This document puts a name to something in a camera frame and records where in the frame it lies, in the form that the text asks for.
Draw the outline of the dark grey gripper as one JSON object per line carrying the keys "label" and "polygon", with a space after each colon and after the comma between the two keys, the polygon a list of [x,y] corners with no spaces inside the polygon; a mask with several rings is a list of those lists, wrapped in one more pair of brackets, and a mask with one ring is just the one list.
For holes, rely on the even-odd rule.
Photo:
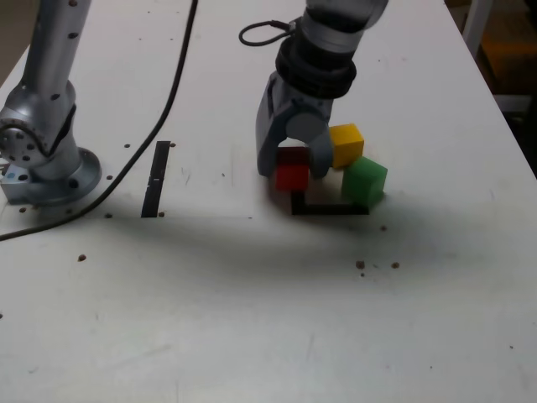
{"label": "dark grey gripper", "polygon": [[269,82],[256,117],[258,173],[273,174],[277,148],[288,137],[307,146],[311,174],[316,179],[324,178],[333,161],[328,127],[333,102],[333,99],[306,95],[285,81]]}

